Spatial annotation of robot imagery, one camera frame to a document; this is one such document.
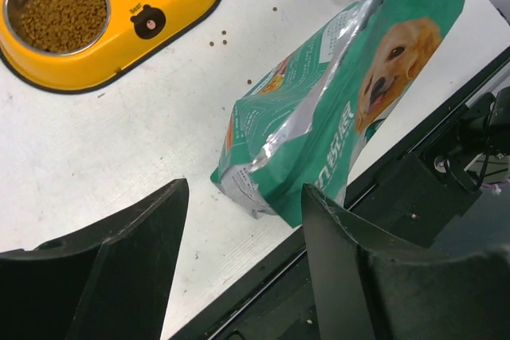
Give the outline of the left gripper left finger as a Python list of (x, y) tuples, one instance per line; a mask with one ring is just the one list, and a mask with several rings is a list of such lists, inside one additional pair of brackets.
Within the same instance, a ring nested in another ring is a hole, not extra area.
[(73, 233), (3, 252), (2, 338), (159, 338), (188, 201), (176, 179)]

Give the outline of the green pet food bag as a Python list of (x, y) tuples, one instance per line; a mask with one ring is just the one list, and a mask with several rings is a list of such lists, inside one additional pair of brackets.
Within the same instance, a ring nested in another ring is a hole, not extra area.
[(356, 159), (464, 4), (358, 0), (340, 11), (235, 102), (211, 181), (292, 227), (305, 184), (342, 203)]

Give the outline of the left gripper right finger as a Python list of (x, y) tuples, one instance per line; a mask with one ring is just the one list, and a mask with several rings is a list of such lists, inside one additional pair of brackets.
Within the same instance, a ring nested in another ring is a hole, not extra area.
[(508, 338), (508, 246), (449, 257), (311, 185), (301, 191), (301, 209), (321, 338)]

